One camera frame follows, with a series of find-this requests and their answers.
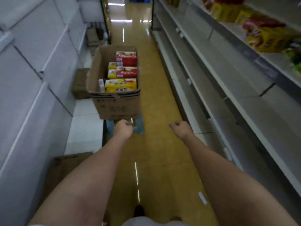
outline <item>forearm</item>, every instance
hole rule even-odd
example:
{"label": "forearm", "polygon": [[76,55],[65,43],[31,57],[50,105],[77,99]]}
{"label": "forearm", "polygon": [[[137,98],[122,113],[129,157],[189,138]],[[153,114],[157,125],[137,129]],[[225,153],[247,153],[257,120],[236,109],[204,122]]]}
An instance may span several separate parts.
{"label": "forearm", "polygon": [[286,210],[255,179],[210,151],[193,134],[183,141],[221,224],[295,225]]}
{"label": "forearm", "polygon": [[31,224],[101,225],[126,140],[114,136],[49,195]]}

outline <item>person's right arm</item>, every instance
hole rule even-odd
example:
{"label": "person's right arm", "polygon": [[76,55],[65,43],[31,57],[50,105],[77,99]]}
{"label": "person's right arm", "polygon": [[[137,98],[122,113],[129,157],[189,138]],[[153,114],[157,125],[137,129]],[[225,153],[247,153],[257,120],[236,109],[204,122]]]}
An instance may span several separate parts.
{"label": "person's right arm", "polygon": [[211,151],[185,121],[171,123],[188,147],[221,225],[296,225],[282,205],[255,179]]}

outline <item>open cardboard box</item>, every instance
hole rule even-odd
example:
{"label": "open cardboard box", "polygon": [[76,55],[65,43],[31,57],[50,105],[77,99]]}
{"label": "open cardboard box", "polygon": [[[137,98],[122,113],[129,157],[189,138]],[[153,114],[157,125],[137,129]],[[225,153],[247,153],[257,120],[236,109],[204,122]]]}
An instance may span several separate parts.
{"label": "open cardboard box", "polygon": [[[105,79],[109,62],[115,62],[117,51],[135,51],[137,53],[137,90],[119,93],[100,93],[99,79]],[[87,77],[87,91],[93,99],[94,105],[101,119],[117,120],[138,118],[140,115],[140,67],[138,52],[135,47],[100,46]]]}

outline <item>stool leg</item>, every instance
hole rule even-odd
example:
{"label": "stool leg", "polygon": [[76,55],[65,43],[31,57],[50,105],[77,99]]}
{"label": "stool leg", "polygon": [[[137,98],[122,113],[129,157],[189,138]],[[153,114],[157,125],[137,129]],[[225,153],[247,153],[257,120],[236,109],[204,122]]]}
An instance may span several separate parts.
{"label": "stool leg", "polygon": [[111,139],[113,137],[113,131],[114,131],[114,120],[106,120],[107,123],[107,129],[108,129],[108,134],[109,138]]}
{"label": "stool leg", "polygon": [[138,119],[136,119],[136,126],[138,127],[138,134],[142,135],[144,133],[144,124],[142,119],[142,113],[140,113]]}

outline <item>aisle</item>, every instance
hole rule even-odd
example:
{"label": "aisle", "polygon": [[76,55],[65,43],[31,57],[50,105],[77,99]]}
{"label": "aisle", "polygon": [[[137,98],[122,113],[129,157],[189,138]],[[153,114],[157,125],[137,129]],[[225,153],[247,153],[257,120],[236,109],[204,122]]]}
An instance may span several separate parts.
{"label": "aisle", "polygon": [[190,225],[218,225],[210,204],[204,205],[198,196],[205,191],[188,149],[168,126],[181,115],[148,30],[151,4],[110,5],[110,16],[113,21],[128,21],[111,23],[112,44],[133,45],[139,52],[145,124],[145,134],[134,133],[122,152],[107,207],[111,226],[131,218],[139,202],[159,223],[179,216]]}

